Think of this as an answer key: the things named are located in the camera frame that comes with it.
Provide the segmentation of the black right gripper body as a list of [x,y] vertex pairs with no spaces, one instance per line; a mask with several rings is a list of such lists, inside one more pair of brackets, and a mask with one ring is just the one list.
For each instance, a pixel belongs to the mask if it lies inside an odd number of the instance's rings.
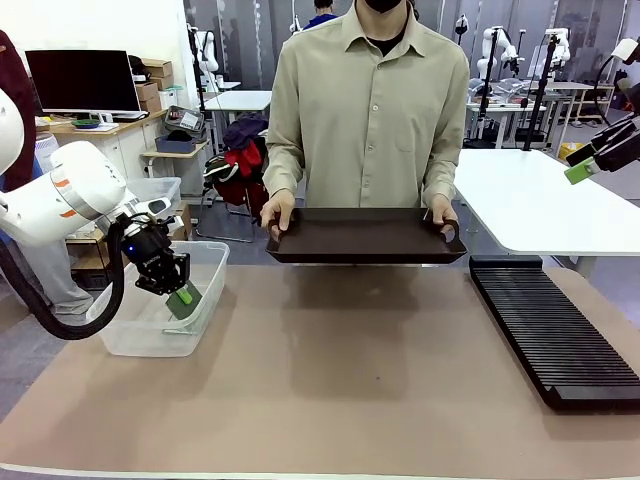
[[593,137],[594,160],[601,171],[615,172],[640,159],[640,114],[629,114]]

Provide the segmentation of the chair with red clothes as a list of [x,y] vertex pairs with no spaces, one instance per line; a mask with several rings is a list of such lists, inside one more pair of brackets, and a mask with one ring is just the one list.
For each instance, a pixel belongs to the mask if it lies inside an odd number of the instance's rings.
[[233,120],[223,133],[223,152],[205,163],[203,191],[199,214],[211,192],[223,204],[244,207],[245,213],[235,215],[249,219],[250,225],[261,220],[261,210],[268,200],[263,174],[268,160],[266,133],[269,126],[262,113],[249,112]]

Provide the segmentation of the person's left hand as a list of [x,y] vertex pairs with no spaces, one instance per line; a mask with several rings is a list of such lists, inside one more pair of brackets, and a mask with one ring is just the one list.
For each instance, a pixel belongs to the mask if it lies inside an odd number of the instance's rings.
[[434,225],[446,227],[447,221],[458,221],[458,215],[445,195],[435,194],[430,201],[429,210]]

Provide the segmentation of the clear lidded storage bin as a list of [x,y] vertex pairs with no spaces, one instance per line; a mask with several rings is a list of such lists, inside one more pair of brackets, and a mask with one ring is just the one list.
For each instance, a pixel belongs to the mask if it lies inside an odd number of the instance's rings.
[[153,177],[130,179],[127,187],[141,202],[149,202],[160,198],[170,201],[170,207],[165,214],[173,213],[179,206],[181,179],[178,177]]

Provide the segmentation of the black computer monitor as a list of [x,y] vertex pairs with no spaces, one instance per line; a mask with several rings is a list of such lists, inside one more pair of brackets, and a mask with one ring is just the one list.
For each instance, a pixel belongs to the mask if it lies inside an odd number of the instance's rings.
[[25,55],[47,113],[140,110],[129,58],[122,50],[30,50]]

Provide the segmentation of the person's right hand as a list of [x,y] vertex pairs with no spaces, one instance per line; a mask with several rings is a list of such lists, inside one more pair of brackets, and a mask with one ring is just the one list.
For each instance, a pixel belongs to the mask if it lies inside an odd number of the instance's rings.
[[287,189],[277,191],[263,205],[261,225],[274,241],[288,230],[294,208],[294,194]]

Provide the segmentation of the bystander in dark red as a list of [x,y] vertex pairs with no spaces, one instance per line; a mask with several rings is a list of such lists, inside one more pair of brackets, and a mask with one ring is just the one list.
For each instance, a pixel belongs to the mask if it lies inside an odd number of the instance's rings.
[[[24,124],[24,141],[15,163],[0,175],[0,190],[11,192],[43,175],[35,155],[35,98],[31,80],[15,46],[0,30],[0,89],[14,102]],[[0,229],[0,241],[8,248],[25,278],[64,323],[80,325],[93,297],[71,277],[66,244],[60,240],[42,247],[15,242]]]

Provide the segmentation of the white background desk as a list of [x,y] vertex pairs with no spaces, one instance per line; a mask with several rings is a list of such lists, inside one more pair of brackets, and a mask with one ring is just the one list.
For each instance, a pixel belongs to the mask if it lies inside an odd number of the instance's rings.
[[206,100],[207,111],[220,112],[260,112],[266,110],[272,98],[269,90],[229,90]]

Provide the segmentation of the person's right forearm beige sleeve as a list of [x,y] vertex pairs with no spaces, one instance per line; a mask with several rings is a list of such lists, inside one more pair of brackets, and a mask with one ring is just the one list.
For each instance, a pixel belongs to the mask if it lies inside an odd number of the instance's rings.
[[263,180],[271,197],[280,191],[295,195],[304,173],[301,147],[291,143],[267,143],[268,166]]

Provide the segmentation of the black slotted PCB rack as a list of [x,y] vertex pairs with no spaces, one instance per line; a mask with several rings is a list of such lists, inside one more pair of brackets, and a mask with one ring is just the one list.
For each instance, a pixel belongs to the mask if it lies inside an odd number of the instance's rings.
[[471,280],[552,410],[640,414],[640,376],[533,257],[469,259]]

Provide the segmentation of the blue shallow bin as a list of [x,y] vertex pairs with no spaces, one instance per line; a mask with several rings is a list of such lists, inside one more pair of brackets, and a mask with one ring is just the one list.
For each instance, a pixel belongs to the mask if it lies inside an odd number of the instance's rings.
[[159,153],[189,154],[196,149],[197,142],[194,139],[172,140],[167,136],[161,136],[155,139],[155,146]]

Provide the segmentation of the wooden desk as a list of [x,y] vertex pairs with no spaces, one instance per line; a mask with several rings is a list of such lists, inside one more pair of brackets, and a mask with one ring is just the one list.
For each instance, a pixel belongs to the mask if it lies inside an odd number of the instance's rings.
[[150,114],[131,123],[120,123],[109,131],[80,131],[70,122],[47,125],[37,132],[37,139],[52,135],[59,146],[74,141],[94,144],[127,179],[146,178],[148,163],[144,154],[155,148],[155,138],[161,134],[167,110]]

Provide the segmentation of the green perforated PCB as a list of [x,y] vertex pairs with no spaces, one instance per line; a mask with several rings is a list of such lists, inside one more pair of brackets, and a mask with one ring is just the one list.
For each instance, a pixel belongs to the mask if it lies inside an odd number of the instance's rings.
[[193,286],[195,293],[195,302],[193,304],[189,306],[182,304],[177,298],[173,296],[176,291],[171,293],[165,302],[167,309],[177,320],[184,320],[191,314],[193,314],[202,299],[202,294],[200,293],[200,291],[194,284]]

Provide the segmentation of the person's left forearm beige sleeve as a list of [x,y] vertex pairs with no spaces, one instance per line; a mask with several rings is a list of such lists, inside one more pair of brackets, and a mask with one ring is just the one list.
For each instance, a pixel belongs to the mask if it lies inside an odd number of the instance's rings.
[[454,199],[460,152],[460,146],[445,146],[430,153],[423,179],[422,200],[425,205],[430,205],[437,195],[449,201]]

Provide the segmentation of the dark brown plastic tray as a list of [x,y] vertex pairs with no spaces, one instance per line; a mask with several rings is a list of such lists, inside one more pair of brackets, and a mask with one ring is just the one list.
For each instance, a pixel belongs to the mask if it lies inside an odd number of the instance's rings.
[[266,251],[285,264],[451,264],[467,254],[459,225],[447,234],[428,209],[296,208]]

